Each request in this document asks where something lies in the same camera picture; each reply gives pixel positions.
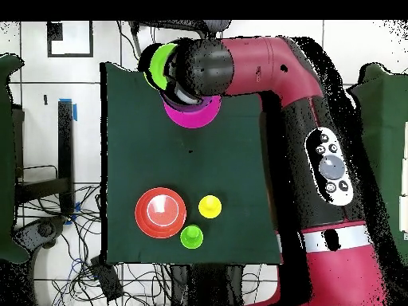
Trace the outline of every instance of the green cup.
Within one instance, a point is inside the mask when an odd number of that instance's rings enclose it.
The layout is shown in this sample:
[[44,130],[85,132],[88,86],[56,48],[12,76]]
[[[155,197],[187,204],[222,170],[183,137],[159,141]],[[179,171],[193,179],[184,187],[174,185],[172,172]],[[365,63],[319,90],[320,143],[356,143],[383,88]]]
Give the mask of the green cup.
[[182,244],[188,249],[197,249],[202,244],[202,231],[201,229],[192,224],[184,228],[180,235]]

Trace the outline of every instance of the white tile floor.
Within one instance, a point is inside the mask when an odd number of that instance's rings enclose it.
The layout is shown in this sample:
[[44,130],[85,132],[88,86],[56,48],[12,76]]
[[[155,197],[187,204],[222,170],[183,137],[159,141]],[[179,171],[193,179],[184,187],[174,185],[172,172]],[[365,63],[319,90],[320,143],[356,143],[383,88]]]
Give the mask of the white tile floor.
[[[88,48],[87,22],[62,22],[64,40],[53,42],[53,50],[59,53],[75,53]],[[131,43],[130,28],[124,23],[123,33]],[[139,33],[140,48],[143,50],[152,42],[166,43],[178,37],[198,37],[196,33],[179,32],[171,29],[142,28]],[[343,78],[344,87],[354,84],[360,67],[372,61],[383,63],[391,72],[401,73],[408,68],[408,40],[404,40],[395,24],[370,21],[233,21],[223,33],[224,37],[285,35],[288,37],[312,37],[333,60]],[[99,63],[114,62],[129,70],[136,70],[137,61],[129,41],[120,36],[116,22],[93,22],[93,57],[47,57],[46,22],[0,22],[0,54],[15,53],[25,65],[21,71],[10,77],[10,90],[14,102],[25,109],[24,160],[25,167],[36,165],[57,165],[57,101],[70,98],[77,104],[77,121],[74,122],[74,156],[76,188],[97,186],[100,181],[100,70]],[[53,168],[25,171],[26,180],[50,179],[55,175]],[[97,212],[94,195],[82,209]],[[80,201],[85,190],[76,193]],[[55,206],[51,202],[45,206]],[[30,204],[20,208],[18,224],[29,222],[43,212],[28,209]],[[77,222],[84,225],[85,217]],[[100,253],[100,223],[94,222],[86,236],[89,256]],[[69,243],[71,256],[83,257],[78,248],[78,234],[72,225],[66,225],[64,237]],[[50,250],[42,249],[35,266],[35,288],[40,306],[51,306],[57,291],[52,280],[62,288],[69,279],[72,259],[63,237]],[[124,289],[132,295],[151,295],[159,292],[157,281],[151,282],[152,265],[124,265],[118,267],[118,275]],[[148,273],[135,282],[134,277]],[[246,304],[268,299],[277,286],[277,269],[274,266],[248,265],[245,268],[242,288]],[[261,283],[257,288],[257,276]],[[100,290],[93,288],[92,295]],[[163,304],[164,298],[155,298]],[[152,299],[141,297],[152,304]],[[118,300],[119,306],[142,306],[129,297]],[[107,306],[105,300],[96,300],[95,306]],[[72,306],[91,306],[89,303],[75,303]]]

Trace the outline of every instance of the green tablecloth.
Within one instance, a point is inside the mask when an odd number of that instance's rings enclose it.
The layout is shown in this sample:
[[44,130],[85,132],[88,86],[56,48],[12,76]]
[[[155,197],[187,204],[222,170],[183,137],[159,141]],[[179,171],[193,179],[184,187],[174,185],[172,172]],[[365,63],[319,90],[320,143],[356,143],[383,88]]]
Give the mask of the green tablecloth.
[[[109,263],[280,262],[271,221],[261,153],[259,98],[223,98],[215,120],[199,129],[178,126],[142,73],[105,64],[108,91]],[[185,226],[202,228],[198,249],[144,234],[135,204],[147,190],[164,186],[186,203]],[[198,203],[207,194],[222,212],[205,219]]]
[[361,107],[364,147],[386,204],[395,244],[407,265],[408,241],[399,230],[399,196],[408,121],[408,76],[389,74],[378,64],[370,64],[361,83],[350,92]]

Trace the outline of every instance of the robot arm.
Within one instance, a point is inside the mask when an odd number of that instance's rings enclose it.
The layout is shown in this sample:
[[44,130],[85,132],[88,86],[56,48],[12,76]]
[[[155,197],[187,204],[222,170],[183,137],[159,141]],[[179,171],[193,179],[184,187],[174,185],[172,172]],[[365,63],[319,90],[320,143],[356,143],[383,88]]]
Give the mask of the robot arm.
[[[382,306],[383,281],[352,182],[355,168],[342,151],[347,141],[299,46],[286,37],[182,39],[164,58],[156,74],[147,61],[139,70],[175,108],[214,95],[261,98],[283,266],[293,261],[293,250],[303,250],[311,282],[313,296],[296,305]],[[160,77],[165,85],[158,85]],[[284,293],[282,284],[281,299]]]

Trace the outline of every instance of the black cable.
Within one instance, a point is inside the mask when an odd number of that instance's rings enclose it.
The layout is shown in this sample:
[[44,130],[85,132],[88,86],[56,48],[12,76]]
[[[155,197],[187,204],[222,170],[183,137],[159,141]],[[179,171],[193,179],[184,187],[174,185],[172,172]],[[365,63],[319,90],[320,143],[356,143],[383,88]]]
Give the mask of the black cable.
[[124,38],[130,43],[130,45],[131,45],[131,50],[133,51],[133,56],[134,56],[135,59],[138,61],[139,58],[136,56],[135,47],[133,47],[133,44],[131,43],[130,39],[129,39],[126,35],[124,35],[124,34],[122,33],[122,27],[121,27],[119,21],[116,21],[116,24],[118,25],[118,29],[119,29],[120,35],[121,35],[122,37],[124,37]]

